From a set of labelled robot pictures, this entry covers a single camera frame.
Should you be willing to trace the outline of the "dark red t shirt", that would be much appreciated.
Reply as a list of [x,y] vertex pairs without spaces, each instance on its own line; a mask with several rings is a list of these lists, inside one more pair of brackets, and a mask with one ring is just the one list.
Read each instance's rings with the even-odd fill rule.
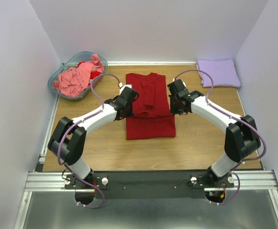
[[133,102],[133,116],[126,119],[126,139],[175,137],[175,116],[168,104],[166,77],[157,73],[128,73],[126,83],[139,93]]

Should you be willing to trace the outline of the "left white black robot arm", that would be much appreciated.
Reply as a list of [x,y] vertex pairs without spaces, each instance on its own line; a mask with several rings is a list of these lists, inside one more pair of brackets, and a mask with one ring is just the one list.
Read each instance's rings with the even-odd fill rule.
[[93,170],[82,157],[86,137],[109,122],[133,116],[133,102],[138,98],[139,93],[127,84],[122,86],[118,96],[106,100],[97,109],[74,119],[63,117],[57,123],[48,149],[76,175],[79,187],[88,188],[92,182]]

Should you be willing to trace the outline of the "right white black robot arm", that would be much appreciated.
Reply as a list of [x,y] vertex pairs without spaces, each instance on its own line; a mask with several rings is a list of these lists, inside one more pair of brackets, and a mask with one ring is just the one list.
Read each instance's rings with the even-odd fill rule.
[[213,123],[225,134],[224,153],[200,179],[208,186],[218,186],[232,169],[260,148],[261,139],[254,118],[231,113],[209,101],[199,91],[189,92],[180,79],[174,80],[167,87],[172,114],[194,113]]

